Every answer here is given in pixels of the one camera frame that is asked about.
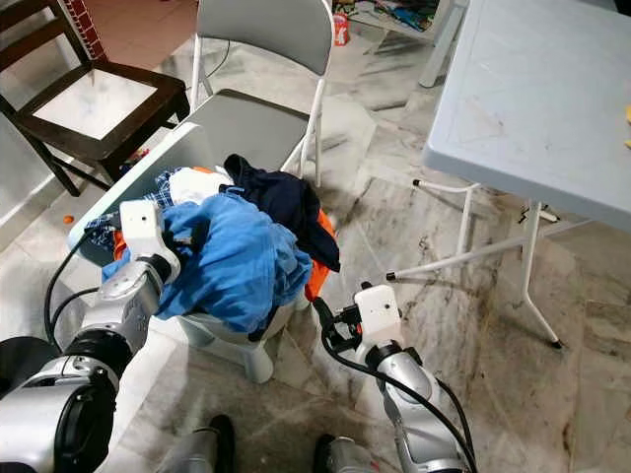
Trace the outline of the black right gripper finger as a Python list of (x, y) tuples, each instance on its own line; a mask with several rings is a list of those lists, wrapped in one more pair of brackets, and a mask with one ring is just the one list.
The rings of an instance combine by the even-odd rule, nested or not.
[(321, 342), (341, 342), (341, 334), (337, 325), (341, 323), (339, 315), (324, 301), (324, 298), (316, 298), (312, 301), (312, 308), (318, 316), (319, 334)]

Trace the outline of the white crumpled cloth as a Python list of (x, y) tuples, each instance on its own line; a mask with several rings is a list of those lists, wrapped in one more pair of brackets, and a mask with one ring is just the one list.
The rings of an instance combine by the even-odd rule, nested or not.
[(180, 168), (168, 177), (171, 201), (175, 206), (184, 203), (201, 204), (221, 192), (222, 186), (234, 181), (224, 172), (202, 167)]

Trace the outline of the blue plaid cloth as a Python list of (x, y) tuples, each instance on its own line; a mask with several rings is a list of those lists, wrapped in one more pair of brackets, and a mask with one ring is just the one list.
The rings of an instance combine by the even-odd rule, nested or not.
[[(141, 180), (146, 184), (146, 192), (140, 197), (123, 198), (126, 201), (152, 201), (155, 206), (162, 211), (173, 206), (173, 198), (171, 196), (170, 179), (175, 174), (175, 168), (163, 169), (157, 176), (149, 177), (148, 180)], [(118, 209), (113, 209), (102, 216), (95, 218), (86, 225), (85, 234), (89, 238), (89, 243), (100, 248), (114, 249), (114, 234), (121, 231), (121, 217)]]

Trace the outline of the white laundry basket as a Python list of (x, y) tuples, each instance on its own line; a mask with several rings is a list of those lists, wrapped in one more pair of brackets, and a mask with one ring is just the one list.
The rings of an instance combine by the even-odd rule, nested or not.
[[(155, 176), (164, 169), (213, 168), (223, 163), (229, 155), (238, 154), (247, 158), (256, 168), (277, 170), (289, 161), (294, 149), (296, 144), (293, 141), (262, 143), (226, 129), (212, 129), (209, 126), (199, 126), (198, 123), (182, 123), (164, 135), (144, 158), (106, 191), (104, 197), (92, 204), (89, 211), (69, 230), (66, 244), (68, 247), (73, 246), (83, 234), (87, 222), (114, 211), (121, 201), (132, 201), (154, 192), (157, 189)], [(248, 335), (231, 332), (221, 320), (203, 312), (162, 321), (161, 325), (166, 330), (179, 325), (190, 346), (243, 366), (248, 381), (265, 383), (274, 373), (274, 362), (267, 352), (267, 342), (280, 333), (288, 324), (292, 312), (302, 305), (302, 299), (297, 299), (285, 309), (276, 312), (258, 341), (249, 341)]]

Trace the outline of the dark navy cloth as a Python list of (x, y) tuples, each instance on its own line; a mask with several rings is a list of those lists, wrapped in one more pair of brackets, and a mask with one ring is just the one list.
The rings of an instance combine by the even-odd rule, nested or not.
[(328, 269), (341, 270), (332, 221), (309, 183), (286, 171), (258, 169), (238, 154), (226, 158), (224, 168), (243, 199), (296, 236), (298, 248)]

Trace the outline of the dark wooden chair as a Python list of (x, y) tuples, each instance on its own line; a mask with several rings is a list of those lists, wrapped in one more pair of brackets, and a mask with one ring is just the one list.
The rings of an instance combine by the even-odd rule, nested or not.
[(0, 31), (43, 12), (50, 13), (43, 26), (1, 48), (0, 68), (14, 66), (59, 37), (75, 50), (75, 67), (37, 89), (20, 108), (1, 100), (1, 112), (69, 194), (80, 194), (72, 176), (108, 189), (125, 175), (127, 159), (158, 129), (173, 129), (188, 117), (184, 81), (92, 59), (59, 0), (15, 0), (1, 6)]

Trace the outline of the dark left robot foot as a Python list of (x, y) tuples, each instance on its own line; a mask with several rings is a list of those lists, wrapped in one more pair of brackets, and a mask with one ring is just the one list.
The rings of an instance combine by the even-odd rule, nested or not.
[(181, 437), (155, 473), (238, 473), (233, 420), (218, 414), (207, 427)]

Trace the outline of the black round stand base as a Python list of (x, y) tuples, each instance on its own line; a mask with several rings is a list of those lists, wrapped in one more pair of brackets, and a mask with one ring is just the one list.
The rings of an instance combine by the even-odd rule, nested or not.
[(33, 335), (5, 339), (0, 344), (0, 396), (8, 395), (58, 356), (49, 342)]

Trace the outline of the white folding chair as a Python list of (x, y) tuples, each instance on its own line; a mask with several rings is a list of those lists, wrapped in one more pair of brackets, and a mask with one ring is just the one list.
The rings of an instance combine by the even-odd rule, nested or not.
[[(209, 86), (202, 63), (202, 41), (208, 37), (271, 51), (308, 69), (316, 76), (310, 111), (231, 89), (208, 91), (207, 99), (200, 99), (199, 87)], [(321, 119), (334, 40), (328, 0), (199, 1), (192, 37), (194, 110), (182, 121), (212, 131), (239, 131), (240, 138), (231, 138), (231, 144), (264, 146), (281, 158), (280, 170), (291, 170), (298, 177), (312, 168), (313, 184), (321, 186)]]

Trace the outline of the red brick pillar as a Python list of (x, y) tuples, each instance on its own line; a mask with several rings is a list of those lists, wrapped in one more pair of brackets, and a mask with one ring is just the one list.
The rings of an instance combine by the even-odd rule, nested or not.
[(94, 60), (107, 59), (106, 49), (101, 41), (94, 19), (89, 12), (86, 0), (60, 0), (69, 15), (69, 22), (75, 27), (78, 40)]

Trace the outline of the small red box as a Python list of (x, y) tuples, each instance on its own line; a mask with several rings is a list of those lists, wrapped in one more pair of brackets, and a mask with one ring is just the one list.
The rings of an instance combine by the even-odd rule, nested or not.
[(333, 44), (335, 46), (344, 46), (350, 43), (350, 19), (344, 13), (334, 13), (332, 15), (333, 22)]

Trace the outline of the low white cluttered shelf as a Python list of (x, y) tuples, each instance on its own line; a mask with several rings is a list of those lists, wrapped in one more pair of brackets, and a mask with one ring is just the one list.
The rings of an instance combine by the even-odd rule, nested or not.
[(445, 18), (447, 0), (333, 0), (334, 13), (394, 33), (424, 37)]

